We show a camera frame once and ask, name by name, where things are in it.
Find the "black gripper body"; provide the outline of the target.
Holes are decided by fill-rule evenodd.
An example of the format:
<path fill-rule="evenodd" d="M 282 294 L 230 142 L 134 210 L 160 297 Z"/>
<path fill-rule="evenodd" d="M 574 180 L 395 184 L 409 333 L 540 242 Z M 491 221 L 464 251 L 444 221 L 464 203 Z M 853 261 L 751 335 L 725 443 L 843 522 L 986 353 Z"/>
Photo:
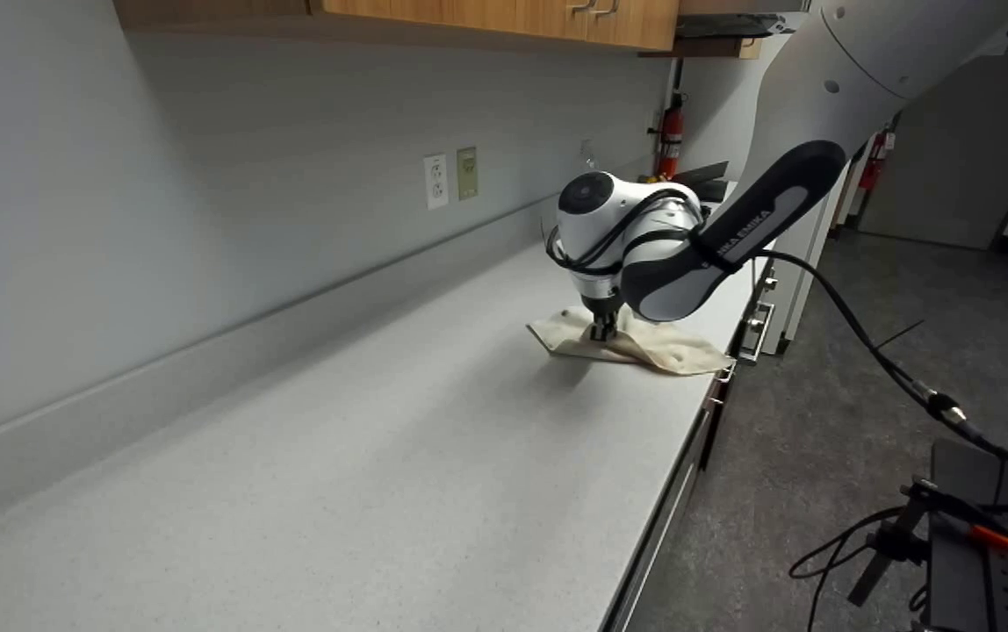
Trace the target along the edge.
<path fill-rule="evenodd" d="M 587 297 L 585 305 L 594 316 L 587 325 L 587 335 L 589 339 L 613 339 L 620 333 L 622 297 Z"/>

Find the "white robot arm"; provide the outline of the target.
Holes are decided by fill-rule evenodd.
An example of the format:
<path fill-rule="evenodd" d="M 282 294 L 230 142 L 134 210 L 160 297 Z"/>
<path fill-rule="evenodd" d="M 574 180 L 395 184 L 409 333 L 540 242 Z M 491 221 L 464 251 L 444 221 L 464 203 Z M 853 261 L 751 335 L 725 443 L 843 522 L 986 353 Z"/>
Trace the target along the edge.
<path fill-rule="evenodd" d="M 622 313 L 676 324 L 800 221 L 853 152 L 1008 28 L 1008 0 L 820 0 L 759 84 L 736 197 L 708 213 L 685 183 L 589 169 L 559 193 L 546 251 L 574 275 L 587 335 Z"/>

